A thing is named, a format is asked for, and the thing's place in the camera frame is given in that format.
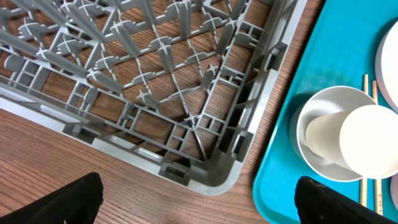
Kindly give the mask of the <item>pink small bowl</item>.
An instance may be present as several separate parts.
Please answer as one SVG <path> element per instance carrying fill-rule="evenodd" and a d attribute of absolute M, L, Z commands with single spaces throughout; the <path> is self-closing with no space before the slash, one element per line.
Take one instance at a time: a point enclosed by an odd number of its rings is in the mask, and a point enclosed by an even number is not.
<path fill-rule="evenodd" d="M 391 177 L 390 195 L 396 210 L 398 210 L 398 174 Z"/>

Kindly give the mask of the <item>grey bowl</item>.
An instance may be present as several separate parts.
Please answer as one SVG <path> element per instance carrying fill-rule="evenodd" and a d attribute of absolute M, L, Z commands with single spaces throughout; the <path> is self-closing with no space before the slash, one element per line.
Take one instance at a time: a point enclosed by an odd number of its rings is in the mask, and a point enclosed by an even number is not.
<path fill-rule="evenodd" d="M 324 159 L 310 150 L 305 140 L 305 131 L 314 119 L 354 110 L 376 102 L 363 91 L 350 86 L 333 86 L 318 91 L 297 108 L 289 124 L 289 139 L 296 154 L 320 176 L 337 182 L 353 182 L 363 177 L 347 166 Z"/>

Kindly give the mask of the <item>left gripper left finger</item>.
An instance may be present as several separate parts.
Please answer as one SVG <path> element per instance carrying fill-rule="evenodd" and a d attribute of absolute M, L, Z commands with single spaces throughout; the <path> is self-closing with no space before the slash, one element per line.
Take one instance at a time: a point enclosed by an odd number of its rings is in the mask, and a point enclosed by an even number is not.
<path fill-rule="evenodd" d="M 93 223 L 103 190 L 100 175 L 91 172 L 1 217 L 1 223 Z"/>

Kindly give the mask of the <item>white paper cup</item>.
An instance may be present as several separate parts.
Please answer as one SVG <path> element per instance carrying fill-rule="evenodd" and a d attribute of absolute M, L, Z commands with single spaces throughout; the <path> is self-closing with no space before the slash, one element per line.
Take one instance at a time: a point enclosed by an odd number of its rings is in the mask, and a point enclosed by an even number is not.
<path fill-rule="evenodd" d="M 370 179 L 397 173 L 397 114 L 366 105 L 310 122 L 305 142 L 316 155 Z"/>

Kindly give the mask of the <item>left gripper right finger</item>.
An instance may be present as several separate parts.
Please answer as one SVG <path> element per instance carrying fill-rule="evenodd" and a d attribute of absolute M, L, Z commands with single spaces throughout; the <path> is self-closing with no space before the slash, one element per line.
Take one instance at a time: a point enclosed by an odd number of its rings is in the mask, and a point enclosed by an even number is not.
<path fill-rule="evenodd" d="M 299 178 L 294 202 L 305 224 L 395 224 L 308 176 Z"/>

